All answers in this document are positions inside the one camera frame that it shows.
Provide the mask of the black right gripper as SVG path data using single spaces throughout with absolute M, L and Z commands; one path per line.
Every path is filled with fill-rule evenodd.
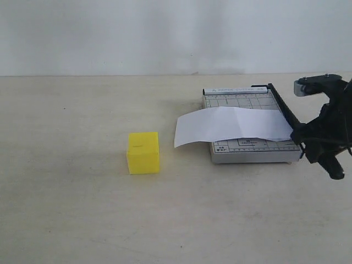
M 300 78 L 294 82 L 298 97 L 325 94 L 325 103 L 315 119 L 293 123 L 291 138 L 305 145 L 310 163 L 337 164 L 336 155 L 351 152 L 351 81 L 341 78 Z

